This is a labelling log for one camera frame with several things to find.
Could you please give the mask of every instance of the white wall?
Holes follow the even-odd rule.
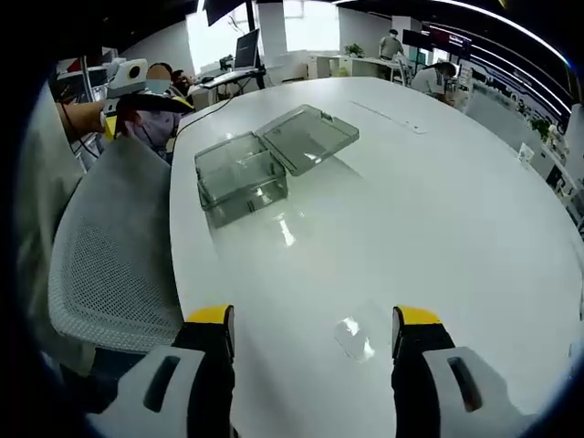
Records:
[[[393,23],[393,28],[398,31],[398,39],[403,41],[403,31],[411,30],[412,32],[422,32],[422,23],[418,20],[414,20],[410,16],[393,16],[391,18]],[[415,59],[415,54],[417,54],[417,47],[411,47],[406,44],[403,45],[404,55],[408,59]]]
[[[389,35],[391,20],[339,8],[340,53],[345,53],[345,46],[357,43],[365,52],[365,57],[379,55],[380,40]]]
[[[146,58],[148,64],[166,62],[174,70],[194,76],[186,22],[182,21],[156,32],[120,54],[127,59]]]

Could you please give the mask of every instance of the man in white shirt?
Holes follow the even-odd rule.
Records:
[[[456,68],[450,62],[439,62],[420,70],[412,81],[411,87],[451,105],[446,99],[446,81],[456,75]]]
[[[398,31],[392,29],[390,35],[384,36],[380,41],[380,58],[391,61],[397,53],[403,54],[403,46],[398,40]]]

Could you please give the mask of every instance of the plastic lid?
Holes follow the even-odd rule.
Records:
[[[301,105],[256,132],[294,176],[299,176],[349,146],[359,130],[320,109]]]

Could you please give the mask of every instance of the white mesh chair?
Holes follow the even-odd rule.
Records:
[[[59,224],[48,283],[51,323],[98,347],[150,351],[183,322],[172,271],[171,168],[136,141],[114,141]]]

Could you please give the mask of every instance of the face mask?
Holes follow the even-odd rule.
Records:
[[[168,79],[146,79],[146,87],[155,94],[164,94],[170,85]]]

